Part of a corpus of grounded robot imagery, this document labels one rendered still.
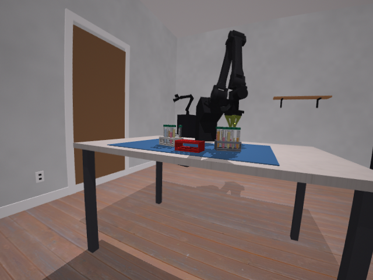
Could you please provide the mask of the blue bench mat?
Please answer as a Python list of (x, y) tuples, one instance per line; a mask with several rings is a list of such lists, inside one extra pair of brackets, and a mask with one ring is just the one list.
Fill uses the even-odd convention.
[(200, 156), (205, 158), (233, 160), (239, 162), (259, 163), (280, 166), (270, 146), (241, 144), (241, 152), (217, 151), (214, 143), (205, 143), (205, 150), (199, 153), (175, 150), (173, 146), (159, 145), (159, 139), (108, 144), (124, 148), (143, 149), (148, 151), (176, 153), (181, 155)]

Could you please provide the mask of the red tube rack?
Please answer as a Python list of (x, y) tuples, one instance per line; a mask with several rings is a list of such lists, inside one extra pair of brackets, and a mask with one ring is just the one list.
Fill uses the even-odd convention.
[[(190, 146), (183, 146), (183, 143), (198, 144), (198, 148), (197, 147), (190, 147)], [(204, 150), (205, 150), (205, 142), (204, 141), (189, 140), (189, 139), (175, 140), (175, 151), (199, 153), (199, 152), (202, 152)]]

